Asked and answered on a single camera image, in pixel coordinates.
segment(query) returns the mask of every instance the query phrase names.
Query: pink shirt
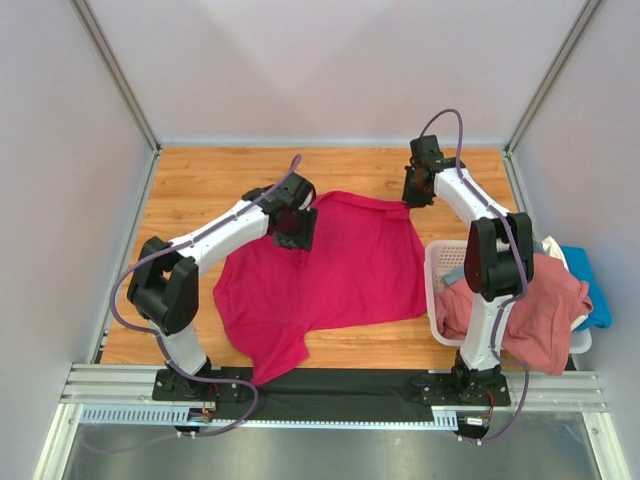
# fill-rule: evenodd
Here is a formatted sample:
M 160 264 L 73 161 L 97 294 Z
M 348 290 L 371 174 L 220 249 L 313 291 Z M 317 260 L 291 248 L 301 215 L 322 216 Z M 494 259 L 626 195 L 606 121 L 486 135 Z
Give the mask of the pink shirt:
M 562 260 L 534 253 L 527 296 L 507 320 L 502 346 L 531 369 L 562 375 L 571 347 L 571 324 L 593 310 L 589 284 L 578 281 Z M 463 340 L 469 328 L 473 292 L 462 278 L 435 298 L 438 332 Z
M 253 383 L 309 356 L 310 330 L 391 322 L 426 310 L 424 249 L 401 202 L 320 195 L 311 252 L 263 237 L 227 257 L 213 296 Z

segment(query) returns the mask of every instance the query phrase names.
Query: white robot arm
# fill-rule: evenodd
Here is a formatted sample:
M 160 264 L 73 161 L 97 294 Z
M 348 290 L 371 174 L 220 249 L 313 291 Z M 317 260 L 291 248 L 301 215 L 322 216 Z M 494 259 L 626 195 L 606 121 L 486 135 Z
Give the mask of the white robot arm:
M 410 208 L 424 207 L 439 197 L 469 228 L 464 273 L 474 299 L 469 329 L 453 373 L 461 390 L 482 382 L 490 384 L 500 376 L 500 359 L 494 351 L 500 351 L 513 306 L 509 300 L 523 289 L 514 251 L 527 282 L 533 278 L 531 220 L 526 213 L 511 213 L 494 202 L 462 162 L 456 165 L 455 158 L 444 157 L 435 135 L 411 141 L 411 153 L 403 202 Z M 503 219 L 509 224 L 517 250 L 508 243 Z
M 311 249 L 317 216 L 311 208 L 313 185 L 291 173 L 272 194 L 252 204 L 267 188 L 247 192 L 224 215 L 187 235 L 169 242 L 153 237 L 142 248 L 140 259 L 185 245 L 137 268 L 127 298 L 159 333 L 173 362 L 190 375 L 206 374 L 211 366 L 192 322 L 199 278 L 234 250 L 265 235 L 273 235 L 274 243 L 284 248 Z

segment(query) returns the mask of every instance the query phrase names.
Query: white plastic basket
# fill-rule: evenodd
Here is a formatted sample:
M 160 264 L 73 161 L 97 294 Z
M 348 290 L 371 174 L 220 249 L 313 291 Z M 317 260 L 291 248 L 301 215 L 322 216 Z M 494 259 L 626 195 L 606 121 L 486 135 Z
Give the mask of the white plastic basket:
M 438 332 L 435 296 L 446 288 L 442 277 L 464 264 L 466 250 L 467 242 L 465 240 L 435 240 L 427 245 L 425 250 L 424 274 L 427 289 L 427 314 L 431 324 L 431 334 L 441 344 L 451 347 L 459 347 L 462 345 L 462 341 L 444 338 Z M 591 333 L 589 330 L 574 331 L 569 352 L 584 353 L 589 348 L 591 348 Z

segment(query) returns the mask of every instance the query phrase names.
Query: wooden floor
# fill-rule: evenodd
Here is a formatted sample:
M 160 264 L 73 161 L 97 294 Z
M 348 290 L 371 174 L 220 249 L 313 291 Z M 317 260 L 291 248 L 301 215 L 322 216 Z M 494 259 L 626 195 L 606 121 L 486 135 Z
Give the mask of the wooden floor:
M 137 258 L 149 237 L 170 240 L 195 230 L 226 212 L 246 191 L 277 181 L 296 153 L 303 155 L 298 173 L 308 178 L 318 193 L 344 190 L 384 200 L 401 198 L 408 149 L 167 148 L 160 159 L 133 257 Z M 499 150 L 468 149 L 462 159 L 474 179 L 497 202 L 515 209 Z M 411 219 L 425 245 L 436 239 L 467 238 L 467 229 L 442 201 L 413 210 Z M 215 267 L 200 283 L 196 330 L 214 364 L 249 366 L 248 358 L 227 340 L 211 295 L 222 266 Z M 119 310 L 130 322 L 145 325 L 124 293 Z M 455 354 L 455 349 L 433 339 L 426 315 L 310 332 L 305 341 L 310 358 L 304 367 L 449 368 Z M 113 322 L 102 363 L 160 365 L 162 361 L 150 335 L 125 330 Z

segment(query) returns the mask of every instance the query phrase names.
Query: white panel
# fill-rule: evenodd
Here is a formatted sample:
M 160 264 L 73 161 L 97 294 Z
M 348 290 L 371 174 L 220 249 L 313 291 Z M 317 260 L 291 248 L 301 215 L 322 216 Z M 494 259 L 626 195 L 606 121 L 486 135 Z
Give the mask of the white panel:
M 640 4 L 601 8 L 517 160 L 538 230 L 584 246 L 610 302 L 614 324 L 580 363 L 598 373 L 640 478 Z
M 0 2 L 0 465 L 31 478 L 151 154 L 70 3 Z
M 504 143 L 583 0 L 91 4 L 165 143 L 404 146 Z

